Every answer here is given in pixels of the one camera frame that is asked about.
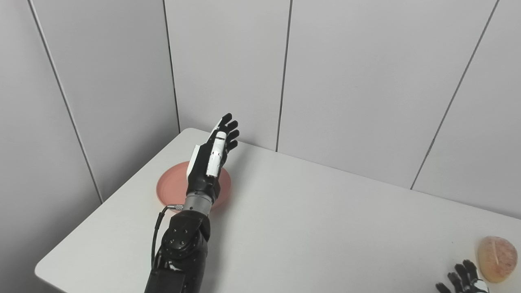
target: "robotic forearm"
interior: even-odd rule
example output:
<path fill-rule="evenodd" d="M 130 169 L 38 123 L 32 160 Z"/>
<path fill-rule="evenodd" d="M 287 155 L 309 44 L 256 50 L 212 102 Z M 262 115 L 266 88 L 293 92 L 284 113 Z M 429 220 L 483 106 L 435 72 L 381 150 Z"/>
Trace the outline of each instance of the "robotic forearm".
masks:
<path fill-rule="evenodd" d="M 156 222 L 152 247 L 152 270 L 145 293 L 198 293 L 203 280 L 210 221 L 208 214 L 220 193 L 219 175 L 228 152 L 237 146 L 237 121 L 222 117 L 207 142 L 196 145 L 187 170 L 188 189 L 182 211 L 170 224 L 155 252 L 155 238 L 167 206 Z"/>

